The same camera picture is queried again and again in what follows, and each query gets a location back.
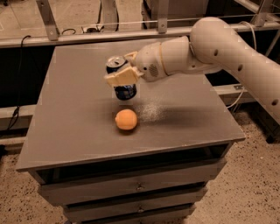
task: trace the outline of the gray table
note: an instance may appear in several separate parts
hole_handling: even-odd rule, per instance
[[[42,196],[63,206],[70,221],[186,216],[226,163],[231,144],[244,139],[203,74],[142,80],[134,99],[117,100],[103,79],[107,58],[156,41],[55,49],[17,170],[29,172]],[[114,121],[126,108],[139,120],[129,132]],[[129,211],[133,206],[136,212]]]

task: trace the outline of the orange ball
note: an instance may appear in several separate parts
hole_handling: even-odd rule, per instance
[[[116,114],[115,123],[120,130],[133,130],[137,126],[137,114],[131,109],[121,110]]]

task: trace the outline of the blue can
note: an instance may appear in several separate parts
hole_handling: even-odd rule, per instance
[[[106,63],[106,70],[108,74],[115,73],[129,62],[123,56],[113,56],[108,59]],[[121,101],[132,99],[137,94],[137,86],[120,86],[114,87],[116,97]]]

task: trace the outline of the speckled floor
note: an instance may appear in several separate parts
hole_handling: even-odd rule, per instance
[[[280,223],[279,141],[266,143],[249,107],[234,117],[247,138],[230,149],[227,165],[207,184],[208,192],[185,224]],[[64,223],[62,209],[37,194],[38,184],[29,174],[14,170],[17,159],[18,155],[1,159],[0,223]]]
[[[115,0],[119,14],[119,31],[141,30],[141,0]],[[59,32],[73,28],[95,27],[100,0],[49,0]],[[10,0],[8,6],[0,1],[0,39],[16,39],[26,35],[45,37],[46,29],[35,0]]]

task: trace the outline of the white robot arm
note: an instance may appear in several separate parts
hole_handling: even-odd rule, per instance
[[[250,47],[230,25],[205,17],[187,37],[147,45],[125,56],[127,66],[105,76],[109,85],[156,81],[172,74],[232,74],[280,122],[280,66]]]

